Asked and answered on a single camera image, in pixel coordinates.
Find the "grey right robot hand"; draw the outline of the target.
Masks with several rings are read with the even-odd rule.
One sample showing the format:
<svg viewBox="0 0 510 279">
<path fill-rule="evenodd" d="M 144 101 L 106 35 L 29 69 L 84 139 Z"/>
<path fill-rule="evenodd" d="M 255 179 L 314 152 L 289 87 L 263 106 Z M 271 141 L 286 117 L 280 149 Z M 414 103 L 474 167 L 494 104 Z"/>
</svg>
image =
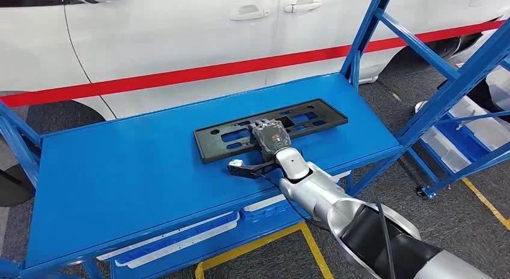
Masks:
<svg viewBox="0 0 510 279">
<path fill-rule="evenodd" d="M 263 161 L 273 160 L 275 154 L 290 147 L 290 135 L 283 123 L 276 119 L 261 119 L 250 124 L 250 130 L 259 146 Z"/>
</svg>

